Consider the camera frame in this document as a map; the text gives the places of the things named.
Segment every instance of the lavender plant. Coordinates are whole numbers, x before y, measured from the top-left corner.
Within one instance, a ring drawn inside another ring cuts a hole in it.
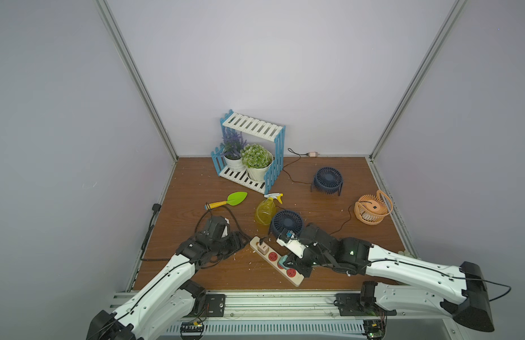
[[[244,150],[247,141],[244,140],[242,133],[236,130],[225,129],[223,136],[223,155],[229,160],[239,160],[242,158],[242,150]]]
[[[249,144],[242,151],[242,163],[246,167],[262,169],[272,163],[273,156],[260,144]]]

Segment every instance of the white shelf slat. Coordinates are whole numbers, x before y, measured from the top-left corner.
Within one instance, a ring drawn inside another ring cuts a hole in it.
[[[283,126],[244,116],[238,112],[233,112],[223,122],[223,126],[270,141],[274,141],[283,129]]]
[[[261,194],[265,193],[265,182],[262,180],[261,182],[256,182],[254,180],[251,180],[249,176],[247,175],[247,170],[244,171],[232,171],[227,165],[221,172],[219,173],[219,176],[226,178],[227,180],[231,180],[233,182],[236,182],[238,184],[243,185],[244,187],[248,187],[252,190],[255,190],[256,192],[259,192]]]

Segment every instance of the fan grille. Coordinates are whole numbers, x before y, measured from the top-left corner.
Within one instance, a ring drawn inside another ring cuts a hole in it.
[[[282,210],[272,218],[271,230],[276,237],[278,237],[283,230],[291,230],[298,235],[302,227],[304,227],[302,217],[291,210]]]
[[[322,167],[315,173],[313,185],[319,191],[327,194],[338,192],[340,195],[343,183],[344,180],[340,171],[334,167]]]
[[[359,203],[369,213],[374,215],[385,215],[389,212],[383,200],[377,198],[375,195],[363,195],[359,199]]]

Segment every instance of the navy blue fan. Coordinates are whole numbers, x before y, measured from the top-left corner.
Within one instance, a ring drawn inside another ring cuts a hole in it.
[[[304,222],[302,221],[302,217],[291,210],[279,211],[274,215],[272,223],[270,224],[270,230],[276,237],[279,237],[284,230],[293,231],[295,235],[298,235],[303,227]]]
[[[315,187],[317,190],[326,194],[338,192],[338,196],[340,196],[343,184],[344,180],[342,179],[340,171],[334,167],[322,167],[315,173],[310,191]]]

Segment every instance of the wooden floor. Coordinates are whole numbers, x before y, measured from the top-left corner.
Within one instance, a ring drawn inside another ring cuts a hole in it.
[[[286,158],[284,164],[295,160]],[[340,196],[321,192],[310,192],[310,185],[293,183],[285,172],[281,172],[271,189],[273,193],[283,193],[282,207],[301,214],[308,222],[316,223],[327,232],[337,230],[348,220],[348,207],[363,194],[375,194],[378,189],[365,158],[308,158],[303,157],[285,169],[294,180],[311,182],[315,172],[321,167],[335,167],[344,178],[344,188]],[[262,194],[241,185],[218,177],[211,158],[180,158],[170,187],[166,193],[161,212],[145,253],[145,258],[165,258],[174,255],[179,244],[193,234],[194,226],[204,213],[205,202],[225,200],[233,192],[246,191],[245,201],[230,207],[248,235],[260,235],[253,216],[257,205],[264,200]],[[379,225],[368,226],[355,218],[350,209],[351,220],[334,236],[356,237],[378,244],[394,252],[404,246],[390,217],[385,217]],[[230,218],[225,209],[215,213]],[[232,219],[231,227],[235,228]],[[270,246],[281,255],[287,248],[279,246],[272,237]],[[134,289],[145,286],[166,264],[166,262],[143,262]],[[217,266],[199,270],[193,280],[206,289],[360,289],[363,281],[386,281],[370,276],[351,276],[338,274],[327,268],[315,268],[312,275],[296,288],[280,273],[248,246],[236,255],[220,262]]]

